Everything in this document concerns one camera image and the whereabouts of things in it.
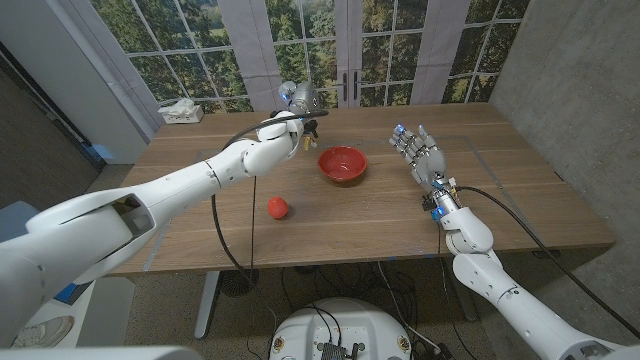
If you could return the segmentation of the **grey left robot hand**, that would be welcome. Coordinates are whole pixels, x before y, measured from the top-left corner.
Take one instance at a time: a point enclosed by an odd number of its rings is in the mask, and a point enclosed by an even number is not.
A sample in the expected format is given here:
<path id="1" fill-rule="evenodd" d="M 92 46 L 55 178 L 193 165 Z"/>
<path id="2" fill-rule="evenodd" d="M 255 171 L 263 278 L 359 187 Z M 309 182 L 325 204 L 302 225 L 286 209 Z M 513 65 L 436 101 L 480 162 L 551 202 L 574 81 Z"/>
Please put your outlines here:
<path id="1" fill-rule="evenodd" d="M 299 84 L 286 81 L 279 86 L 278 93 L 285 102 L 286 109 L 294 114 L 321 110 L 318 93 L 310 81 Z"/>

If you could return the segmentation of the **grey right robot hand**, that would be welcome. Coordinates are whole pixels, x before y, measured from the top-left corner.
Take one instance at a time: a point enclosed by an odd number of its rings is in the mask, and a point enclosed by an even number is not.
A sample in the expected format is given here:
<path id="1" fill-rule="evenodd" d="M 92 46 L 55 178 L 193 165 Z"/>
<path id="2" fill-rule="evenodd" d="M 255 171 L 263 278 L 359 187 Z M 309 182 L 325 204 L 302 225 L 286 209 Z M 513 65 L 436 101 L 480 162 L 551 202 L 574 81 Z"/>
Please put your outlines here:
<path id="1" fill-rule="evenodd" d="M 441 208 L 443 214 L 460 208 L 446 176 L 447 161 L 444 152 L 422 125 L 417 132 L 412 132 L 398 124 L 389 143 L 408 164 L 411 176 L 427 192 L 427 198 L 435 207 Z"/>

